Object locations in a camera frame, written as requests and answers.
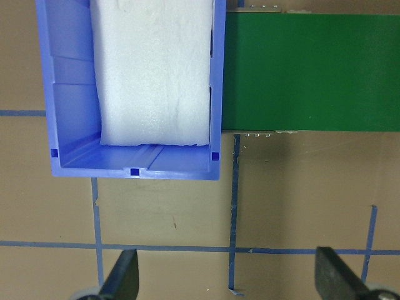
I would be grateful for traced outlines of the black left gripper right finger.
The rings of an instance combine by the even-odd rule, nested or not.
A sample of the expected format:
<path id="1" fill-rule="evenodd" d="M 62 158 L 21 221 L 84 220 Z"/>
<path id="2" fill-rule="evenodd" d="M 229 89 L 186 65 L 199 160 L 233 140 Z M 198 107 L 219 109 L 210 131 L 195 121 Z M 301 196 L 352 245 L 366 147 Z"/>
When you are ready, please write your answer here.
<path id="1" fill-rule="evenodd" d="M 364 299 L 370 290 L 331 247 L 317 247 L 314 283 L 321 299 Z"/>

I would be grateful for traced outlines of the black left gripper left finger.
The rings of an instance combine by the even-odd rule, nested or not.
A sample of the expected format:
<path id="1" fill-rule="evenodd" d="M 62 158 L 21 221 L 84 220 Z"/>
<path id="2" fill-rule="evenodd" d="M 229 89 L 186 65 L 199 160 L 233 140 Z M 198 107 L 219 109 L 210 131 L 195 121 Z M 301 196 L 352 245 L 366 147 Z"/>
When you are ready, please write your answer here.
<path id="1" fill-rule="evenodd" d="M 102 285 L 100 299 L 137 299 L 139 294 L 139 264 L 135 249 L 123 250 Z"/>

